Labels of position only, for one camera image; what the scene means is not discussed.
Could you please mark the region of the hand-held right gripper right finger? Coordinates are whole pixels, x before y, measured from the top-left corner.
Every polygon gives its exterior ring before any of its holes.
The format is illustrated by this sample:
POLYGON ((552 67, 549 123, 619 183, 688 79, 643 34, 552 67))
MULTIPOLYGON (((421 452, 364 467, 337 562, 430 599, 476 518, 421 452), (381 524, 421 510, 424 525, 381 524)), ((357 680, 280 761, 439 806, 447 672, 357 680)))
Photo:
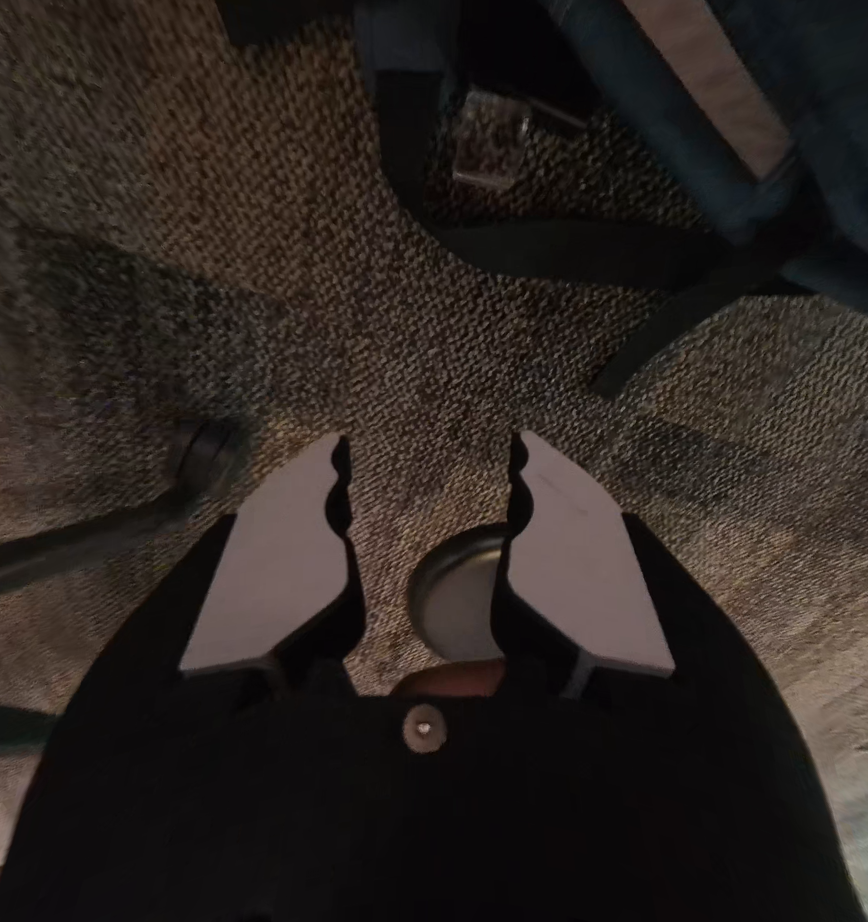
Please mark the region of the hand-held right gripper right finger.
POLYGON ((569 700, 598 669, 669 679, 674 658, 617 501, 531 431, 511 439, 509 484, 490 608, 508 666, 569 700))

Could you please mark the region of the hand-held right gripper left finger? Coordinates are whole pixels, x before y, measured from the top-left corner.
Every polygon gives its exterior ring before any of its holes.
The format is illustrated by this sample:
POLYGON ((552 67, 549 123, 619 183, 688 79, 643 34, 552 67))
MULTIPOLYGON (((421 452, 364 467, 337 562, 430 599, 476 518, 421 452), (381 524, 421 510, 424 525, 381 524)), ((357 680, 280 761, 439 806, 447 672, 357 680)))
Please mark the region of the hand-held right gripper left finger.
POLYGON ((348 496, 349 442, 329 434, 271 471, 239 507, 179 668, 277 665, 303 678, 366 628, 348 496))

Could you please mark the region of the round metal disc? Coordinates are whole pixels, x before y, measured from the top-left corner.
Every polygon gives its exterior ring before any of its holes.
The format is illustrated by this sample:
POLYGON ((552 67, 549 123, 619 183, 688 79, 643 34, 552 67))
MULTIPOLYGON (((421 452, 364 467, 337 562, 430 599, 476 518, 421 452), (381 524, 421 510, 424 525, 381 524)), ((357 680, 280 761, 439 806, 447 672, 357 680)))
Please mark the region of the round metal disc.
POLYGON ((409 619, 428 650, 448 662, 502 657, 490 626, 505 523, 480 524, 434 547, 413 570, 409 619))

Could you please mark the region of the office chair base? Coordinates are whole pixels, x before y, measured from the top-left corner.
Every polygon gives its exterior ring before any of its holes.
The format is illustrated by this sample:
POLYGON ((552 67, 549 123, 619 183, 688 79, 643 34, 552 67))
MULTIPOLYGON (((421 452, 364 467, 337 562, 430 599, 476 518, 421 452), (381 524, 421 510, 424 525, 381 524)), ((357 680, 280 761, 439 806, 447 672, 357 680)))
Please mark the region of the office chair base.
POLYGON ((229 484, 245 446, 245 431, 237 421, 182 421, 170 447, 166 490, 139 505, 0 544, 0 595, 90 568, 181 528, 229 484))

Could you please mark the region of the clear plastic buckle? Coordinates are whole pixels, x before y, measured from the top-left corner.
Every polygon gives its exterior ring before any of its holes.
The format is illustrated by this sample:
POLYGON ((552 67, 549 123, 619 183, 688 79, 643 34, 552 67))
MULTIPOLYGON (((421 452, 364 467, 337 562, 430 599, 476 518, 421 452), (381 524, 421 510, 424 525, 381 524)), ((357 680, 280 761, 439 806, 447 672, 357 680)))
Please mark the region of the clear plastic buckle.
POLYGON ((453 181, 500 193, 511 189, 520 177, 531 126, 528 101, 469 88, 453 127, 453 181))

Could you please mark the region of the blue backpack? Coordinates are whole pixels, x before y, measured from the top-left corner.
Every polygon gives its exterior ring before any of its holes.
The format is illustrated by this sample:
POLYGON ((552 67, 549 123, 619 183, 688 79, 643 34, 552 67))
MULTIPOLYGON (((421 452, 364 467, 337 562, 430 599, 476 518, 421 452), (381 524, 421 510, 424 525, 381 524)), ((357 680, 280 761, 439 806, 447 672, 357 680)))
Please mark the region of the blue backpack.
POLYGON ((356 2, 383 173, 481 270, 677 291, 721 305, 775 278, 868 313, 868 2, 356 2), (448 90, 571 127, 611 103, 716 227, 580 219, 444 227, 423 201, 448 90))

